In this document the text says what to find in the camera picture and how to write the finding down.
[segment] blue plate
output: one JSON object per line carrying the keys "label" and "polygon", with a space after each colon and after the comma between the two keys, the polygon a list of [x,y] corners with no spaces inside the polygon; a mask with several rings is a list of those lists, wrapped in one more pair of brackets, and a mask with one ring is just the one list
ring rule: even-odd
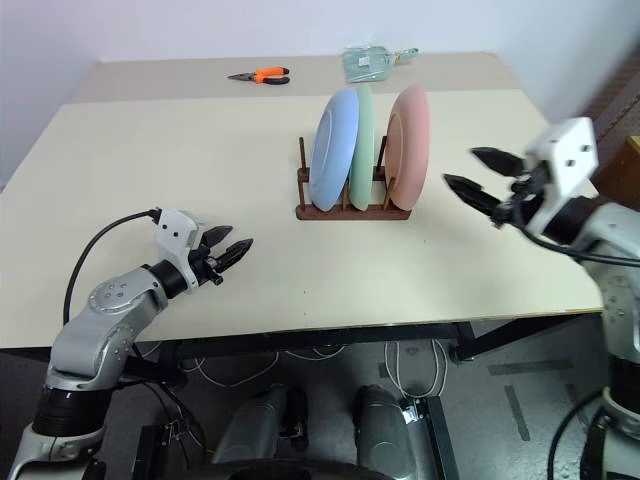
{"label": "blue plate", "polygon": [[311,155],[311,201],[322,211],[335,205],[349,174],[360,106],[353,88],[336,93],[324,109]]}

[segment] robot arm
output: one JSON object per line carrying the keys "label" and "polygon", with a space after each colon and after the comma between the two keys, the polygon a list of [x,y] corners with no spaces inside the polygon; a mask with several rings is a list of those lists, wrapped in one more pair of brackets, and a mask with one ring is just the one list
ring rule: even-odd
{"label": "robot arm", "polygon": [[[445,181],[497,227],[514,225],[534,243],[574,257],[598,285],[611,385],[603,392],[606,421],[587,441],[582,478],[640,478],[640,213],[573,197],[597,165],[595,151],[591,120],[570,119],[538,137],[525,159],[472,150],[492,170],[516,178],[506,201],[464,177]],[[607,476],[612,472],[619,476]]]}
{"label": "robot arm", "polygon": [[187,212],[163,210],[156,233],[160,262],[96,287],[82,312],[58,334],[38,411],[23,433],[10,480],[39,474],[87,478],[83,475],[92,470],[101,478],[104,467],[93,455],[100,448],[111,394],[136,337],[171,298],[192,293],[209,280],[219,285],[220,274],[253,242],[237,242],[215,258],[211,248],[231,227],[204,232],[203,226]]}

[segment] wooden dish rack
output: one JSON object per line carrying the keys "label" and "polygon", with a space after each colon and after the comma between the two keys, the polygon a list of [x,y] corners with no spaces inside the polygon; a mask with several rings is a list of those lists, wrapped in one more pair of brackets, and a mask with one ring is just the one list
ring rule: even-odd
{"label": "wooden dish rack", "polygon": [[328,212],[323,212],[312,203],[305,203],[304,184],[309,183],[309,167],[307,167],[306,155],[304,151],[304,139],[298,138],[300,144],[300,163],[298,169],[298,195],[300,204],[296,207],[296,217],[298,220],[406,220],[411,215],[411,210],[402,210],[396,207],[391,201],[391,192],[395,185],[395,177],[391,177],[388,187],[382,158],[387,145],[387,136],[382,137],[380,144],[380,154],[378,162],[373,167],[372,177],[374,182],[383,182],[386,187],[384,201],[382,203],[371,203],[366,210],[358,210],[349,202],[349,179],[342,187],[342,202],[331,208]]}

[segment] white wall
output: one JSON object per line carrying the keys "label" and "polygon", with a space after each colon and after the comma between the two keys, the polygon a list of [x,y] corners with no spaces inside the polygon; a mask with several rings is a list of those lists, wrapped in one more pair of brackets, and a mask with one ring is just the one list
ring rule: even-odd
{"label": "white wall", "polygon": [[339,53],[375,42],[498,52],[552,120],[640,39],[640,0],[2,0],[0,179],[102,61]]}
{"label": "white wall", "polygon": [[639,0],[506,1],[498,52],[551,121],[578,114],[640,44]]}
{"label": "white wall", "polygon": [[0,191],[42,130],[95,63],[55,1],[2,0]]}

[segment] orange handle pliers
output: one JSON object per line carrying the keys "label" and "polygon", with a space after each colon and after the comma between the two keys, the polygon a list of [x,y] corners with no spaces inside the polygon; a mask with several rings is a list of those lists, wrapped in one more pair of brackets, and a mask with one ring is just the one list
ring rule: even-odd
{"label": "orange handle pliers", "polygon": [[227,78],[242,80],[245,82],[266,83],[268,85],[284,85],[285,83],[289,83],[289,77],[271,78],[271,76],[286,75],[287,73],[289,73],[288,68],[269,67],[256,70],[253,73],[238,73],[237,75],[230,75]]}

